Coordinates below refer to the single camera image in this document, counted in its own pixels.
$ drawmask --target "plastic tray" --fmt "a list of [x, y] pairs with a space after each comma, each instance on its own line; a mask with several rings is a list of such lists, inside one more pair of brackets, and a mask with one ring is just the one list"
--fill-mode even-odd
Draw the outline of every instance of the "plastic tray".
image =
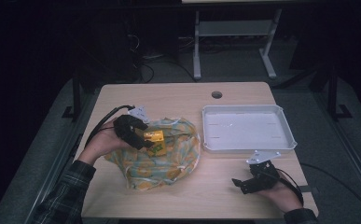
[[286, 153], [297, 145], [278, 105], [207, 105], [202, 116], [203, 145], [212, 153]]

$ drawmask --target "plastic bag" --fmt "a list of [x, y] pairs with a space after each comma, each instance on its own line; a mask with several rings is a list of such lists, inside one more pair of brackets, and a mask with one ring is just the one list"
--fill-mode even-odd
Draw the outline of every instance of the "plastic bag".
[[116, 150], [104, 156], [118, 165], [127, 179], [127, 188], [147, 190], [172, 185], [196, 168], [201, 154], [201, 139], [195, 126], [186, 119], [161, 119], [148, 124], [145, 132], [162, 130], [167, 153], [149, 157], [135, 148]]

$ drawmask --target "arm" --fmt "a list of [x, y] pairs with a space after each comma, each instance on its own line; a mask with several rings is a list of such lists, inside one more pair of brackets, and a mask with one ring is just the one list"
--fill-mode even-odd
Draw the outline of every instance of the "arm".
[[49, 196], [37, 206], [33, 223], [77, 223], [84, 198], [101, 156], [130, 147], [116, 136], [113, 120], [108, 121], [81, 152]]
[[314, 212], [304, 208], [297, 195], [280, 181], [272, 189], [264, 189], [257, 194], [270, 199], [278, 208], [285, 213], [287, 224], [317, 224], [318, 220]]

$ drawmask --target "sleeve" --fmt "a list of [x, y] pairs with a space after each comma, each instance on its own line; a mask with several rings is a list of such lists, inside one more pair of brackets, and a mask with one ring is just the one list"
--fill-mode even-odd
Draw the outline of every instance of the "sleeve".
[[300, 208], [285, 213], [286, 224], [317, 224], [319, 223], [311, 209]]
[[33, 223], [77, 223], [96, 169], [74, 161], [49, 196], [37, 206]]

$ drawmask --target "yellow label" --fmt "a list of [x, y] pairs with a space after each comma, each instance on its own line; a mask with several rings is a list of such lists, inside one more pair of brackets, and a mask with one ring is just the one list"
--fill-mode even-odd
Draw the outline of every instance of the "yellow label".
[[163, 131], [147, 132], [143, 134], [145, 140], [154, 143], [151, 148], [147, 149], [148, 156], [163, 156], [166, 155], [165, 141], [163, 138]]

